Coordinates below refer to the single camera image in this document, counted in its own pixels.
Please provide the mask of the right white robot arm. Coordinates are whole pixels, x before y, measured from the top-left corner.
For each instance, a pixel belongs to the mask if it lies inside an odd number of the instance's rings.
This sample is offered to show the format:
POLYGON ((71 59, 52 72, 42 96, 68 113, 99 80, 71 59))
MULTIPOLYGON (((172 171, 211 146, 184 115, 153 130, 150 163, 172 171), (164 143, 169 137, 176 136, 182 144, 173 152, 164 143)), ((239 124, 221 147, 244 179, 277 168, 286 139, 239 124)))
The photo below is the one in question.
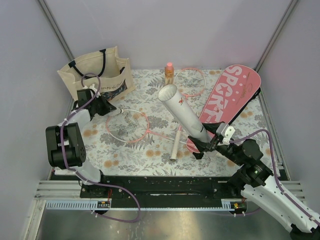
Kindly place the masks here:
POLYGON ((204 123, 203 129, 214 136, 203 142, 189 136, 200 159, 205 152, 217 151, 240 169, 228 182, 228 194, 233 198, 244 197, 254 202, 262 210, 277 220, 288 232, 292 240, 318 240, 320 238, 320 215, 303 204, 277 177, 276 169, 262 162, 263 153, 252 136, 257 131, 241 139, 233 139, 235 129, 225 123, 204 123))

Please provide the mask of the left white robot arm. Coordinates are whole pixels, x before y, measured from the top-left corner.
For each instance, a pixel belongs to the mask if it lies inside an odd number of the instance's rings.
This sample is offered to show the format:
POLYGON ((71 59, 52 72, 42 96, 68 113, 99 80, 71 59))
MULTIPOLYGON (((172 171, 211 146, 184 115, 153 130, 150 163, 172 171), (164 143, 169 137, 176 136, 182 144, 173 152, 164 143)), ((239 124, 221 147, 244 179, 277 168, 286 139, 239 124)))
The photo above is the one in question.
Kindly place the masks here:
POLYGON ((77 91, 70 115, 60 124, 45 130, 48 162, 54 168, 76 174, 98 198, 107 195, 109 186, 101 181, 102 172, 87 159, 81 130, 95 115, 113 117, 123 112, 109 103, 97 90, 86 88, 77 91))

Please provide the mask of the white shuttlecock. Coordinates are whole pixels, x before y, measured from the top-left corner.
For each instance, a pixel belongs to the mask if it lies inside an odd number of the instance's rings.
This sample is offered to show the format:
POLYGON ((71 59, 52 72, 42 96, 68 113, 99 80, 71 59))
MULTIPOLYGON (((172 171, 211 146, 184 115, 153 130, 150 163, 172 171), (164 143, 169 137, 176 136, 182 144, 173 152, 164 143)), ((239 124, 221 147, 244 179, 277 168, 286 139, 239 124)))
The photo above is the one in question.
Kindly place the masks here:
POLYGON ((111 112, 108 114, 108 116, 109 116, 109 117, 114 117, 114 116, 116 116, 116 115, 122 114, 123 112, 124 112, 123 109, 117 108, 117 109, 111 111, 111 112))

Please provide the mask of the white shuttlecock tube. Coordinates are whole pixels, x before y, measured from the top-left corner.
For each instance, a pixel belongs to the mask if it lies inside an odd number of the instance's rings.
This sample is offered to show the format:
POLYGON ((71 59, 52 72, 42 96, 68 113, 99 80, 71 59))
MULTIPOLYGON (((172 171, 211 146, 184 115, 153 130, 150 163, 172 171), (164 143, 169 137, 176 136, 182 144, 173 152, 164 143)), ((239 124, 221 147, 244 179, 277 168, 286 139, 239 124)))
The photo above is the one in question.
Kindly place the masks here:
POLYGON ((210 142, 210 135, 176 85, 164 86, 158 99, 189 136, 204 143, 210 142))

